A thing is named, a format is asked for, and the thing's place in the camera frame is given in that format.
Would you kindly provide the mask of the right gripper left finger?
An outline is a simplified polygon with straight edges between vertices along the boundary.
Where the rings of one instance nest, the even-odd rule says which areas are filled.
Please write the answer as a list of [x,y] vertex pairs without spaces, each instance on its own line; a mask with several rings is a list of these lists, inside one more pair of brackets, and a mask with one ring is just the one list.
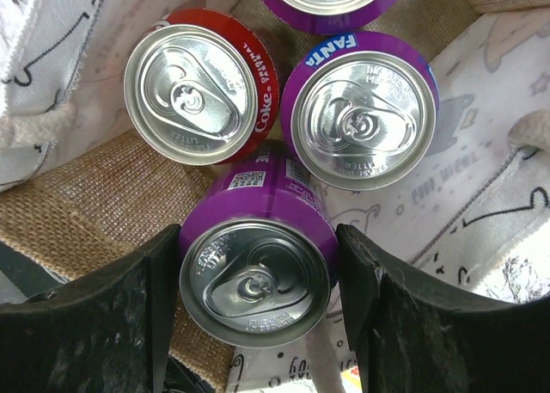
[[180,227],[21,304],[1,306],[3,392],[161,392]]

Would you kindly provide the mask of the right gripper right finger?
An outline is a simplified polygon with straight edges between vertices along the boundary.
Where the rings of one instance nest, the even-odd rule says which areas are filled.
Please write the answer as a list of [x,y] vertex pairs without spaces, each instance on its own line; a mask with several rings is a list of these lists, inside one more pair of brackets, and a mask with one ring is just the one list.
[[462,290],[341,224],[339,289],[366,392],[546,392],[549,301]]

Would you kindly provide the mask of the purple soda can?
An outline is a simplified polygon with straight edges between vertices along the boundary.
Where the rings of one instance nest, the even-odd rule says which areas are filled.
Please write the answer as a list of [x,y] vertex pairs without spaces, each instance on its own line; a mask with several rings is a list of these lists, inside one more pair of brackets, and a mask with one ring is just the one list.
[[332,36],[291,72],[280,122],[290,153],[320,181],[347,191],[389,186],[425,156],[439,94],[425,58],[374,31]]
[[280,20],[318,35],[359,29],[385,13],[397,0],[261,0]]
[[320,189],[276,140],[217,178],[179,244],[188,314],[233,346],[278,347],[305,335],[337,280],[339,245]]

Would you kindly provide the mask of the red cola can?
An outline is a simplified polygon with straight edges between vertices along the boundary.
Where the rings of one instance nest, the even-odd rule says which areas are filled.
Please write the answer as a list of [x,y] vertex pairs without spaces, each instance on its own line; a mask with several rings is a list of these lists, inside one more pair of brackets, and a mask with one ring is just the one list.
[[136,44],[124,74],[132,124],[176,162],[231,163],[271,131],[283,74],[273,37],[212,9],[180,9]]

